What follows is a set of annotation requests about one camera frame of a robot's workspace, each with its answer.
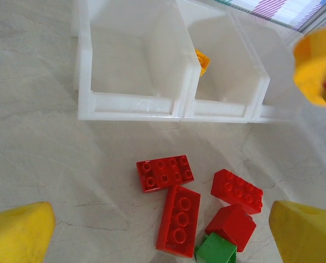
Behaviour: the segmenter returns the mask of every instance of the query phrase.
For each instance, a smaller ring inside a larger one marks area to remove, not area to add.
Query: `white plastic bin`
[[[183,121],[248,122],[269,77],[228,13],[193,0],[178,5],[195,48],[211,61],[189,90]]]
[[[295,118],[305,101],[293,82],[294,57],[278,33],[247,19],[241,24],[266,69],[270,84],[259,96],[251,122],[288,121]]]
[[[75,0],[79,119],[179,121],[201,67],[175,1]]]

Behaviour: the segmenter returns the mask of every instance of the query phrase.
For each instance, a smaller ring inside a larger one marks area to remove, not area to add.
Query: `red 2x4 brick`
[[[229,204],[240,204],[249,215],[261,212],[262,189],[226,169],[215,173],[211,194]]]
[[[185,155],[137,162],[136,166],[144,193],[162,190],[194,180]]]
[[[169,188],[156,248],[192,258],[201,195],[179,185]]]

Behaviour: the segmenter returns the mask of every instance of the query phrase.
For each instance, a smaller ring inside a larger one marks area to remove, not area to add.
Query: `red 2x2 brick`
[[[262,189],[259,189],[228,170],[215,173],[211,194],[229,203],[240,204],[249,215],[261,212]]]
[[[144,193],[162,190],[194,180],[185,155],[137,162],[136,166]]]
[[[209,223],[205,232],[208,235],[213,232],[218,234],[236,245],[238,252],[242,252],[255,228],[255,222],[246,214],[242,206],[234,204],[221,208]]]
[[[186,258],[195,250],[201,195],[180,185],[169,188],[156,248]]]

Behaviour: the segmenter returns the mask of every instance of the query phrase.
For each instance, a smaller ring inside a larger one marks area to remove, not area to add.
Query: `striped fabric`
[[[215,0],[247,13],[298,30],[326,0]]]
[[[270,19],[287,0],[262,0],[253,10],[253,14]]]
[[[326,0],[321,0],[306,16],[300,20],[300,22],[294,27],[295,30],[298,30],[310,17],[312,17],[324,4],[326,4]]]

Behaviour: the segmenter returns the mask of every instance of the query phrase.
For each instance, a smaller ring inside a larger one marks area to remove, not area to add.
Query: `green lego brick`
[[[218,234],[205,236],[204,243],[195,248],[198,263],[236,263],[237,247]]]

